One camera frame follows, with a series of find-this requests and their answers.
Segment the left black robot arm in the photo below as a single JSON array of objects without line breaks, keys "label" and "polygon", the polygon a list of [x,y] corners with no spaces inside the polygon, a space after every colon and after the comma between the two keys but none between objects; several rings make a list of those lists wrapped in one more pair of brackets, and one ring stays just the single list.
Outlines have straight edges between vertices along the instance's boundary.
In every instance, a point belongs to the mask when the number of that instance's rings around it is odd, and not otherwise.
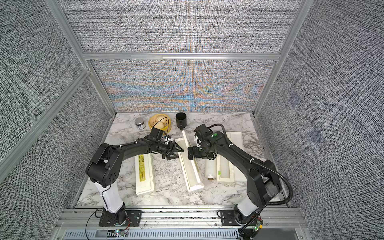
[{"label": "left black robot arm", "polygon": [[86,168],[86,175],[95,184],[104,202],[103,216],[115,226],[126,222],[126,206],[116,183],[123,161],[150,153],[172,160],[182,152],[184,149],[175,141],[163,142],[149,136],[123,145],[101,144]]}]

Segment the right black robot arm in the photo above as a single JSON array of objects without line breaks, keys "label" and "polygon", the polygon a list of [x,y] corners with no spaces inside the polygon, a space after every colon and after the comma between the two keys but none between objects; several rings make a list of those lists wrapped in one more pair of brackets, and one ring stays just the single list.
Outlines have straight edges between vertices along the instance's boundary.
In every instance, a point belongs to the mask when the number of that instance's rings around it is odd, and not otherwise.
[{"label": "right black robot arm", "polygon": [[188,148],[188,157],[213,160],[224,157],[247,178],[246,197],[234,207],[234,218],[242,226],[252,222],[269,205],[289,203],[294,190],[287,178],[276,169],[273,162],[261,161],[228,137],[222,124],[198,126],[194,130],[197,145]]}]

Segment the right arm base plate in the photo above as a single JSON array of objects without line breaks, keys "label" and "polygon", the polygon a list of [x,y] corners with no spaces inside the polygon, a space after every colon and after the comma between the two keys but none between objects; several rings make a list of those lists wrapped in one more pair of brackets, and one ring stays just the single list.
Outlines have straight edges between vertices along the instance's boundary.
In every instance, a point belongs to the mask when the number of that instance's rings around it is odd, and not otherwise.
[{"label": "right arm base plate", "polygon": [[244,218],[234,210],[218,210],[217,215],[224,227],[245,226],[247,224],[249,226],[256,226],[263,224],[263,220],[260,215],[256,215],[256,212]]}]

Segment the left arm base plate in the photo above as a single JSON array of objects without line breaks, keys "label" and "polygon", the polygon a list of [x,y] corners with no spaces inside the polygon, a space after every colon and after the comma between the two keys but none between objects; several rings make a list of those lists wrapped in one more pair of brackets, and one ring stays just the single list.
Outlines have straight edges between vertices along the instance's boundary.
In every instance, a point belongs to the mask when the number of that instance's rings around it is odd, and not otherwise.
[{"label": "left arm base plate", "polygon": [[138,227],[142,218],[140,210],[125,210],[118,213],[110,213],[103,210],[99,221],[99,227]]}]

